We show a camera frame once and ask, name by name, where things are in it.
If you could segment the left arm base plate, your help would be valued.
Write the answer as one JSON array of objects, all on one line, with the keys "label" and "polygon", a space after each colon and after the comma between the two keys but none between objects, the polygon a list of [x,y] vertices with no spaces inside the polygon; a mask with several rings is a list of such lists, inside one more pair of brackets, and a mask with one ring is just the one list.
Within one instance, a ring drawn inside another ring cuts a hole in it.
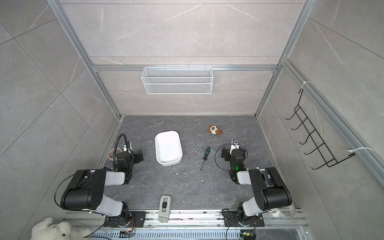
[{"label": "left arm base plate", "polygon": [[133,211],[129,214],[122,213],[117,217],[107,217],[103,226],[111,228],[142,228],[145,223],[146,214],[144,211]]}]

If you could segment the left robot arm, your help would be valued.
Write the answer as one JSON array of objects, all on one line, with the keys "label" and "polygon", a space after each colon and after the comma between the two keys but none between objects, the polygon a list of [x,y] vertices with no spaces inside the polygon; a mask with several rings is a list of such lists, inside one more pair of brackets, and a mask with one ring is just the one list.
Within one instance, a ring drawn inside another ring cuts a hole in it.
[{"label": "left robot arm", "polygon": [[105,187],[127,185],[133,176],[134,164],[144,160],[139,150],[136,154],[117,154],[113,170],[78,170],[64,191],[59,206],[68,211],[86,211],[106,217],[107,227],[126,227],[134,217],[128,204],[116,201],[104,194]]}]

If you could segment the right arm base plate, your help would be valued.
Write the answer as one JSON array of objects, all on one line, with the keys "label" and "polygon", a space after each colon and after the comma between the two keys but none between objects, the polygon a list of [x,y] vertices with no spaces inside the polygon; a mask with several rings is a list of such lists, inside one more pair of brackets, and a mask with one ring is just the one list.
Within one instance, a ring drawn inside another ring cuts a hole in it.
[{"label": "right arm base plate", "polygon": [[247,217],[239,214],[237,211],[224,209],[221,211],[224,218],[225,227],[264,227],[264,219],[262,215]]}]

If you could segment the green black screwdriver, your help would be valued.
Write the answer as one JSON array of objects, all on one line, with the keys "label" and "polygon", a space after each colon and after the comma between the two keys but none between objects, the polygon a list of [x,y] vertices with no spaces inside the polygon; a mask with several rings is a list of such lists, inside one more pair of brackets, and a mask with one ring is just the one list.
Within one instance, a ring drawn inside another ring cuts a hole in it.
[{"label": "green black screwdriver", "polygon": [[211,148],[207,147],[206,150],[205,150],[205,153],[204,153],[203,162],[202,162],[202,165],[201,165],[201,171],[203,170],[204,164],[205,164],[206,160],[208,159],[208,156],[209,156],[210,152],[211,152]]}]

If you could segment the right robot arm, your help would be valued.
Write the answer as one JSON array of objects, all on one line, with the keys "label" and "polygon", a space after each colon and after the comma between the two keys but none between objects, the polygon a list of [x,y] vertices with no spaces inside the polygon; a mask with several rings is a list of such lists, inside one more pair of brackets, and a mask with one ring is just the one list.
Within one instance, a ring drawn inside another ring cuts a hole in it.
[{"label": "right robot arm", "polygon": [[248,156],[246,149],[235,144],[231,144],[229,149],[225,145],[220,149],[221,158],[230,163],[230,169],[227,170],[230,179],[237,185],[250,185],[254,195],[239,204],[238,223],[248,225],[262,213],[289,207],[293,203],[291,193],[275,167],[247,169],[244,163]]}]

